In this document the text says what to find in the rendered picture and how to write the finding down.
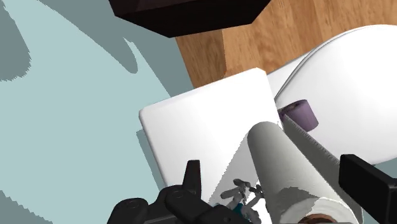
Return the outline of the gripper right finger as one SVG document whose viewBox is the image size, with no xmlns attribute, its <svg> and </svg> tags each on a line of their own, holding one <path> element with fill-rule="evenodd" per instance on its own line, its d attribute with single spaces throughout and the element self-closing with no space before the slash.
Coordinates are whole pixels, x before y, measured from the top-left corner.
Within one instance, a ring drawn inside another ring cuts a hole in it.
<svg viewBox="0 0 397 224">
<path fill-rule="evenodd" d="M 379 224 L 397 224 L 397 178 L 354 154 L 343 154 L 338 183 Z"/>
</svg>

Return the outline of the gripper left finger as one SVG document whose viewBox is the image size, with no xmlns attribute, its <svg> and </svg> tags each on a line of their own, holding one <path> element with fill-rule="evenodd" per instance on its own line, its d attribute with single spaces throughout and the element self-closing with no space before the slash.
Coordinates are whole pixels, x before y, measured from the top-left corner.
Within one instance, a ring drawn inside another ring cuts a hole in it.
<svg viewBox="0 0 397 224">
<path fill-rule="evenodd" d="M 225 206 L 201 199 L 200 161 L 189 160 L 183 183 L 163 188 L 154 203 L 125 199 L 113 208 L 107 224 L 236 224 L 236 214 Z"/>
</svg>

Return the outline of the small grey figure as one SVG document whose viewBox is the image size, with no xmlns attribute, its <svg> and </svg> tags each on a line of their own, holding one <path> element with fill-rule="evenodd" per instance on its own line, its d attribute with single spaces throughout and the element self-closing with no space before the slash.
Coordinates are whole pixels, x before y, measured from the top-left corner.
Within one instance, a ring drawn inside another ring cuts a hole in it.
<svg viewBox="0 0 397 224">
<path fill-rule="evenodd" d="M 260 199 L 264 198 L 264 194 L 260 185 L 252 187 L 247 181 L 241 179 L 234 179 L 235 188 L 225 190 L 220 194 L 221 199 L 232 198 L 226 205 L 227 208 L 237 213 L 239 216 L 250 221 L 252 224 L 261 224 L 261 219 L 258 211 L 253 209 Z M 247 192 L 254 193 L 254 198 L 247 202 Z"/>
</svg>

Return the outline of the white paper towel roll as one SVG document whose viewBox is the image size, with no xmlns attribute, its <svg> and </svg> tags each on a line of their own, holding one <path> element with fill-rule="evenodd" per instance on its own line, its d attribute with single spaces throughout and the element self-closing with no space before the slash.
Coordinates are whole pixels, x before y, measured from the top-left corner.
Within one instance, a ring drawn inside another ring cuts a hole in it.
<svg viewBox="0 0 397 224">
<path fill-rule="evenodd" d="M 362 212 L 354 213 L 278 125 L 257 123 L 247 143 L 273 224 L 295 224 L 312 214 L 362 224 Z"/>
</svg>

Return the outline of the purple toilet paper roll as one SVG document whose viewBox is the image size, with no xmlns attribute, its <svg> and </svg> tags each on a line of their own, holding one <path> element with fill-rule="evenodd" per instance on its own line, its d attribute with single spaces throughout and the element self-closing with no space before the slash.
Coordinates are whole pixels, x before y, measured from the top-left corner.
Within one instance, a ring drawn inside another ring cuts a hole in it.
<svg viewBox="0 0 397 224">
<path fill-rule="evenodd" d="M 278 113 L 281 120 L 284 115 L 286 115 L 306 132 L 314 130 L 319 125 L 319 122 L 306 99 L 292 102 L 291 104 L 278 109 Z"/>
</svg>

